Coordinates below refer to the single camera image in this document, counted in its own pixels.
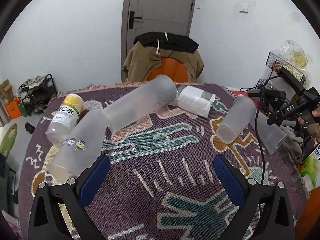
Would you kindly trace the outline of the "brown black jacket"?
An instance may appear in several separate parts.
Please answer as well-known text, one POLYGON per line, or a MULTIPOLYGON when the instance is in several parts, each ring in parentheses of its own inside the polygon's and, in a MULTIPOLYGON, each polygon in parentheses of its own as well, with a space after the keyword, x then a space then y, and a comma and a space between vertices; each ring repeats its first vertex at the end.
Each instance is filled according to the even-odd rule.
POLYGON ((151 71, 161 65, 161 58, 167 57, 184 64, 188 71, 188 82, 195 83, 204 69, 198 47, 195 41, 184 35, 144 33, 134 39, 121 71, 129 82, 144 82, 151 71))

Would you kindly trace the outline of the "short frosted plastic cup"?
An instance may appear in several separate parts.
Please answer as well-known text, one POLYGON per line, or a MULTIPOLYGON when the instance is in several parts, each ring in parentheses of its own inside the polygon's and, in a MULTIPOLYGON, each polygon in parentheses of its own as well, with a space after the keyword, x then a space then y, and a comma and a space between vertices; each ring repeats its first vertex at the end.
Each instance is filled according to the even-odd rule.
POLYGON ((217 137, 225 144, 231 144, 243 132, 256 112, 253 100, 246 96, 236 98, 223 121, 216 130, 217 137))

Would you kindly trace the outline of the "frosted cup with stickers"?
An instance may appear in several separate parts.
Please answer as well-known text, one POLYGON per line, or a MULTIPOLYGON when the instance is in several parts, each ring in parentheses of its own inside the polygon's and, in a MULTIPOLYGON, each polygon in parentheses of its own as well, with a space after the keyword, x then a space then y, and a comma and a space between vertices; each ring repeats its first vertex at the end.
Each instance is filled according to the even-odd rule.
POLYGON ((107 126, 108 119, 102 110, 89 111, 47 165, 54 179, 63 184, 89 168, 101 154, 107 126))

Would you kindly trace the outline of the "black shoe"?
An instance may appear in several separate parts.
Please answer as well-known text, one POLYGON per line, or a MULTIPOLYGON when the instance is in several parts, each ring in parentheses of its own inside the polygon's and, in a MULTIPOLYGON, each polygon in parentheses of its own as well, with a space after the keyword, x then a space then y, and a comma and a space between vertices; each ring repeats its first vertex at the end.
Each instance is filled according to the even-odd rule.
POLYGON ((35 127, 33 125, 31 125, 29 122, 25 123, 25 130, 29 133, 29 134, 33 134, 35 131, 35 127))

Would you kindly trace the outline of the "cardboard box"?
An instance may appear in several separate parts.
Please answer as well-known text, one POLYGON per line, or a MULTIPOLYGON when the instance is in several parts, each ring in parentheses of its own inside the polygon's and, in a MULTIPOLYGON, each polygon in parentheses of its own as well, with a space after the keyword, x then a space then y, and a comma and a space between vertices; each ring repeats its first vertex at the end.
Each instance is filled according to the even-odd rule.
POLYGON ((0 94, 1 100, 6 105, 14 99, 14 95, 12 92, 12 85, 10 84, 9 80, 5 80, 0 85, 0 94))

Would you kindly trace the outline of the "orange chair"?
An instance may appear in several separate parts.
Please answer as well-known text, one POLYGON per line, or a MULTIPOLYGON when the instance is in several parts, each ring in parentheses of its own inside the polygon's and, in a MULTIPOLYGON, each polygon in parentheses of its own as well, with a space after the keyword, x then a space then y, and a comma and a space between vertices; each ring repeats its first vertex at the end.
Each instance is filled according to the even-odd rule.
POLYGON ((162 57, 161 65, 158 68, 152 70, 146 80, 151 81, 159 75, 166 75, 174 82, 188 82, 188 71, 185 68, 184 64, 173 58, 162 57))

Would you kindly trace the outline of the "orange box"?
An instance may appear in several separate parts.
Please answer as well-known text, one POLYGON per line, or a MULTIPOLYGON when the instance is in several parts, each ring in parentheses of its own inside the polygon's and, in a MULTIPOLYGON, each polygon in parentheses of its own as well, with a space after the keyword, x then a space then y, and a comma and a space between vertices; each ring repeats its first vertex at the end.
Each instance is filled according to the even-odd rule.
POLYGON ((7 110, 7 113, 10 119, 14 119, 22 116, 22 113, 19 109, 19 105, 20 105, 20 99, 18 99, 17 97, 14 97, 10 103, 7 103, 5 105, 5 108, 7 110))

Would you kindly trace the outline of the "grey cloth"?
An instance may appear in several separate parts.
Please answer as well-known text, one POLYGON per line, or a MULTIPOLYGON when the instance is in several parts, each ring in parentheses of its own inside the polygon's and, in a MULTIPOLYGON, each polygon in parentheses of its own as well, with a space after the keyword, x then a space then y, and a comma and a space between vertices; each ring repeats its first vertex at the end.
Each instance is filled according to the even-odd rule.
POLYGON ((295 164, 301 164, 303 161, 303 152, 301 149, 303 139, 296 136, 294 129, 289 126, 281 126, 280 128, 287 134, 287 138, 283 143, 285 150, 287 150, 287 152, 291 155, 291 158, 295 164))

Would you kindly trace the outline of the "yellow cap drink bottle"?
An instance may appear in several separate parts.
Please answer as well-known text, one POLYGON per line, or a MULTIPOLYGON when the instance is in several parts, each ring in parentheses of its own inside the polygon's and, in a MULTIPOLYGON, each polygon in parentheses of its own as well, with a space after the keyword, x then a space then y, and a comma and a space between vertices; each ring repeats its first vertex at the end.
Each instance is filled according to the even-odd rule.
POLYGON ((47 139, 61 147, 84 110, 84 101, 78 94, 69 94, 61 103, 46 131, 47 139))

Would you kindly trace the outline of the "black shoe rack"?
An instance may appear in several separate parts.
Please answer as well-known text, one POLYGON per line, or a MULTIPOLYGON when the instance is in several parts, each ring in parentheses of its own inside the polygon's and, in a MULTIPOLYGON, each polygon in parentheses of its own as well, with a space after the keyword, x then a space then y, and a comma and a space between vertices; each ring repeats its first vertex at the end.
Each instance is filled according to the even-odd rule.
POLYGON ((17 97, 28 116, 44 113, 55 96, 58 96, 58 91, 52 74, 40 75, 24 81, 17 92, 17 97))

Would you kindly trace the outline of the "clear plastic bag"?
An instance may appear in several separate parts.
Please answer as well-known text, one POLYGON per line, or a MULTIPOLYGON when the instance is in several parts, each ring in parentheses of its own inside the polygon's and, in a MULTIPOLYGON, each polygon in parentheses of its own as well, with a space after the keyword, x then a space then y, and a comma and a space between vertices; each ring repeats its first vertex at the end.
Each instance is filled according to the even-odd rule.
POLYGON ((293 40, 286 40, 279 48, 278 55, 299 69, 308 66, 308 58, 302 47, 293 40))

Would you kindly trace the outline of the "purple patterned woven tablecloth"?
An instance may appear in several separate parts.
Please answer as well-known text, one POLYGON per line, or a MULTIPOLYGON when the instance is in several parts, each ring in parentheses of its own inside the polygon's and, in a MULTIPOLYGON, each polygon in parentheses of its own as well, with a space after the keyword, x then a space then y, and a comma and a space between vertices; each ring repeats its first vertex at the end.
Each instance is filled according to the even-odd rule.
POLYGON ((208 118, 167 106, 118 133, 106 132, 103 152, 111 169, 86 212, 106 239, 217 239, 238 207, 214 171, 224 154, 245 177, 265 185, 283 182, 293 216, 308 200, 300 175, 284 148, 261 155, 247 126, 227 145, 216 130, 234 96, 218 85, 208 118))

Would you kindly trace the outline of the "tall frosted plastic cup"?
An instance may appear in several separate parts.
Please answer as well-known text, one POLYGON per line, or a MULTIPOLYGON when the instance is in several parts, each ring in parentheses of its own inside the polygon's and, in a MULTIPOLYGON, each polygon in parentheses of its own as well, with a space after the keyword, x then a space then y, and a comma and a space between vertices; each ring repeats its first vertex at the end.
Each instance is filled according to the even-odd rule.
POLYGON ((107 106, 103 113, 113 133, 129 126, 176 99, 177 88, 171 78, 159 75, 107 106))

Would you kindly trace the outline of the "green slipper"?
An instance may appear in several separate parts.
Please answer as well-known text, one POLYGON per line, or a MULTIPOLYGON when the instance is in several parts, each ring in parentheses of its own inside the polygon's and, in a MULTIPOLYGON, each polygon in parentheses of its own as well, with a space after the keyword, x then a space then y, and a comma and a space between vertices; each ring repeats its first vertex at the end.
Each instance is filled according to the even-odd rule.
POLYGON ((6 132, 1 142, 1 154, 6 158, 9 156, 11 149, 17 137, 17 124, 13 124, 6 132))

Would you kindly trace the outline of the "grey door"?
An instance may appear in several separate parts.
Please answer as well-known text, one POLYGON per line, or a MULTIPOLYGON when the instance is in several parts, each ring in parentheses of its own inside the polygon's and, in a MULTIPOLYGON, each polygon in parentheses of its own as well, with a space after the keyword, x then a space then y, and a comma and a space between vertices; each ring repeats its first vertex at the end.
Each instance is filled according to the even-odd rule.
POLYGON ((148 32, 166 32, 188 36, 195 0, 124 0, 121 23, 121 64, 133 47, 136 36, 148 32), (133 29, 128 29, 129 13, 135 12, 133 29))

